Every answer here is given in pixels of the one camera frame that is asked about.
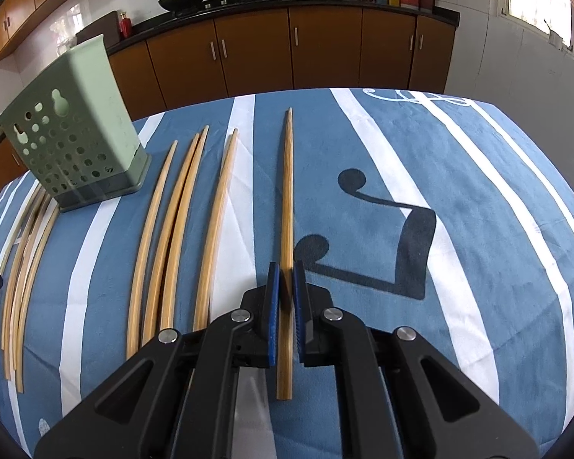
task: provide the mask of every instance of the blue striped tablecloth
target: blue striped tablecloth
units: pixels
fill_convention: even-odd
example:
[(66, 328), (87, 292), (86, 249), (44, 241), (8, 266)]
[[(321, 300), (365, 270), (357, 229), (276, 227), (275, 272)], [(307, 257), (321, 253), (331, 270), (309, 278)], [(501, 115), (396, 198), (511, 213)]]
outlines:
[[(4, 379), (0, 351), (0, 418), (26, 451), (33, 453), (40, 433), (125, 360), (136, 252), (173, 140), (179, 141), (176, 162), (159, 222), (193, 134), (210, 125), (185, 231), (176, 328), (191, 330), (210, 203), (234, 127), (240, 136), (211, 316), (265, 283), (269, 262), (279, 258), (289, 107), (295, 255), (306, 262), (308, 280), (369, 326), (420, 331), (524, 426), (542, 452), (558, 437), (574, 414), (572, 190), (491, 105), (407, 91), (323, 89), (225, 99), (134, 123), (153, 156), (142, 189), (62, 214), (53, 228), (26, 325), (25, 393)], [(28, 173), (2, 191), (0, 255), (35, 185)], [(401, 288), (396, 252), (406, 219), (422, 214), (412, 206), (436, 214), (419, 289)], [(421, 240), (411, 237), (410, 246), (425, 248)], [(332, 369), (296, 365), (291, 402), (275, 400), (274, 381), (272, 371), (242, 371), (233, 457), (339, 457)]]

